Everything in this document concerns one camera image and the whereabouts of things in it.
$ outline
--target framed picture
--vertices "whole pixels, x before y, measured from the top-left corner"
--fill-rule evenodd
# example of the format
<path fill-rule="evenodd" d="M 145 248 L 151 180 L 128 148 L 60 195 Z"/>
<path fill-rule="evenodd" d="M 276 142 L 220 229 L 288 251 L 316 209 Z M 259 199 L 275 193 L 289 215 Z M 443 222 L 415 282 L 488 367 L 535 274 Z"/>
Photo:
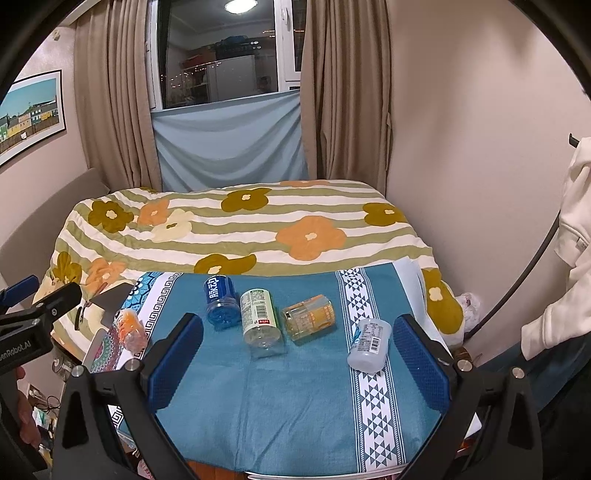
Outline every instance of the framed picture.
<path fill-rule="evenodd" d="M 0 103 L 0 166 L 65 129 L 61 70 L 17 80 Z"/>

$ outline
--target striped comforter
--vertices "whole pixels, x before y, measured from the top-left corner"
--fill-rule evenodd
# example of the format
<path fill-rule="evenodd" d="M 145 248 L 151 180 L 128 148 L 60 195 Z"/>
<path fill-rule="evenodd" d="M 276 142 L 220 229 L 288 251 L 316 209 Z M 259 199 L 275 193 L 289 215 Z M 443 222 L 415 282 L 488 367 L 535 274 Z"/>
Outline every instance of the striped comforter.
<path fill-rule="evenodd" d="M 147 271 L 300 275 L 406 256 L 423 269 L 427 310 L 444 337 L 460 331 L 461 307 L 441 281 L 431 248 L 400 210 L 363 183 L 287 181 L 188 194 L 130 189 L 74 208 L 36 299 L 75 281 L 87 300 Z M 82 358 L 102 313 L 88 307 L 75 330 L 73 310 L 53 335 Z"/>

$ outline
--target blue plastic bottle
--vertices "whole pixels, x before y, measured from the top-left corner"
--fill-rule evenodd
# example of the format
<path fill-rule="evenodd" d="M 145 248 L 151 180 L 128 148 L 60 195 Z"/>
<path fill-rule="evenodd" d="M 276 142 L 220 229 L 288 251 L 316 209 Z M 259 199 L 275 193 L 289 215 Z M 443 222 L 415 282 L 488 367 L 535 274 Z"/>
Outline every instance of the blue plastic bottle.
<path fill-rule="evenodd" d="M 207 321 L 217 332 L 241 323 L 240 305 L 230 277 L 225 275 L 209 277 L 203 289 L 207 298 Z"/>

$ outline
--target orange bottle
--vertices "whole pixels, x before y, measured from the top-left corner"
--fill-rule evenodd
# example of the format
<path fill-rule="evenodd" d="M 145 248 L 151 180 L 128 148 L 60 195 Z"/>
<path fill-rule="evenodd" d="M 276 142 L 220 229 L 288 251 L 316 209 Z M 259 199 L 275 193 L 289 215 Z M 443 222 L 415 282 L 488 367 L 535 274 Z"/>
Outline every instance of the orange bottle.
<path fill-rule="evenodd" d="M 131 353 L 140 353 L 148 346 L 148 336 L 135 310 L 120 310 L 115 322 L 119 332 L 119 341 L 126 350 Z"/>

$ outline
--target window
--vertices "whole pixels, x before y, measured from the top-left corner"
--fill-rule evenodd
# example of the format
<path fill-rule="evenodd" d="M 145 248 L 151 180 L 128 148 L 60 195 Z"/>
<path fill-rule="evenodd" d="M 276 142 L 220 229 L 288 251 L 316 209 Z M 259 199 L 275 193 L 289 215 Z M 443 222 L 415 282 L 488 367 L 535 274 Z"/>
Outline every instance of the window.
<path fill-rule="evenodd" d="M 306 32 L 306 0 L 275 0 L 279 76 L 290 86 L 298 86 Z"/>
<path fill-rule="evenodd" d="M 299 87 L 306 0 L 151 0 L 148 18 L 152 108 Z"/>

